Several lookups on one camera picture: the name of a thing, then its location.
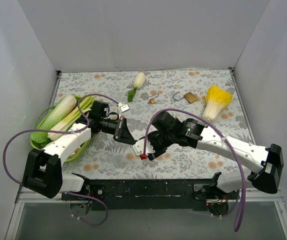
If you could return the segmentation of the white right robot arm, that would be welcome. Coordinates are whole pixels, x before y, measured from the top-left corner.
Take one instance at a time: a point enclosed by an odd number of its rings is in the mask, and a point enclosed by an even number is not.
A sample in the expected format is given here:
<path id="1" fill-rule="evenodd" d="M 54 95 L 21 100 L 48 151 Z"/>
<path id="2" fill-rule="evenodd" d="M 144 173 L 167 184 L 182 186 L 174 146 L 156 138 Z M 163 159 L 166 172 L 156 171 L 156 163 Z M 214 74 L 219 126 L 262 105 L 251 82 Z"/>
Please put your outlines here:
<path id="1" fill-rule="evenodd" d="M 143 153 L 153 160 L 164 154 L 168 147 L 177 144 L 205 150 L 236 161 L 238 170 L 217 173 L 206 190 L 221 199 L 236 190 L 255 188 L 267 194 L 276 194 L 284 167 L 282 148 L 277 144 L 269 147 L 247 143 L 221 133 L 209 121 L 188 113 L 189 118 L 180 121 L 166 108 L 158 111 L 148 126 L 155 131 L 145 132 Z"/>

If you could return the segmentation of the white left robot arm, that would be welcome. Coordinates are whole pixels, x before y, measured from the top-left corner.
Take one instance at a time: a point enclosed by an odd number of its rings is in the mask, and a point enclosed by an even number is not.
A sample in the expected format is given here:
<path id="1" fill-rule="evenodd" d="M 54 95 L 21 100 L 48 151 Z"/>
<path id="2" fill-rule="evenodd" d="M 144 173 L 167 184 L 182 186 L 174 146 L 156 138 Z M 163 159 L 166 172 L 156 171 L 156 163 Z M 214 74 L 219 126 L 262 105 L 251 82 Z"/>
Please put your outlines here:
<path id="1" fill-rule="evenodd" d="M 72 192 L 79 200 L 85 200 L 90 188 L 84 184 L 86 178 L 78 174 L 64 174 L 62 166 L 71 154 L 95 134 L 103 132 L 113 135 L 117 142 L 134 145 L 136 140 L 127 127 L 127 119 L 105 119 L 108 104 L 95 101 L 87 118 L 81 116 L 71 127 L 72 133 L 64 134 L 41 150 L 29 152 L 22 184 L 49 199 L 58 193 Z"/>

